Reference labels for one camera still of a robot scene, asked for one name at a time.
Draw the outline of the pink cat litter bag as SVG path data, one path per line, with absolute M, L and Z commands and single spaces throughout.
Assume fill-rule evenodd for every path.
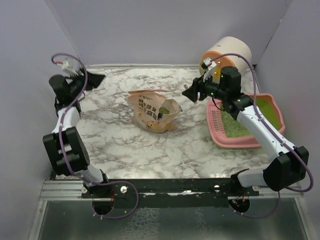
M 173 119 L 183 110 L 174 99 L 160 94 L 165 89 L 142 89 L 129 91 L 128 103 L 133 108 L 131 122 L 153 133 L 176 130 Z

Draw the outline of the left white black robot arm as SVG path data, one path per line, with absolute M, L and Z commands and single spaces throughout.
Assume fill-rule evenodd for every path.
M 90 163 L 88 151 L 76 128 L 82 112 L 80 103 L 77 100 L 69 107 L 82 94 L 85 77 L 56 74 L 48 82 L 55 93 L 58 120 L 54 130 L 45 135 L 42 142 L 53 171 L 58 176 L 81 179 L 88 198 L 110 197 L 112 188 L 108 177 Z

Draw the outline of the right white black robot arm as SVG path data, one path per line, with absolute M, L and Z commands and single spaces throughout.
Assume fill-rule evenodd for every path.
M 309 176 L 309 191 L 314 180 L 307 167 L 309 152 L 304 146 L 297 147 L 287 140 L 264 117 L 253 98 L 241 92 L 242 76 L 233 66 L 223 67 L 220 71 L 219 83 L 212 80 L 208 72 L 194 78 L 192 85 L 182 95 L 192 102 L 203 101 L 207 97 L 220 100 L 223 110 L 242 124 L 266 151 L 270 164 L 267 168 L 243 170 L 236 173 L 237 179 L 230 182 L 229 189 L 240 196 L 248 187 L 268 187 L 278 192 L 290 189 Z

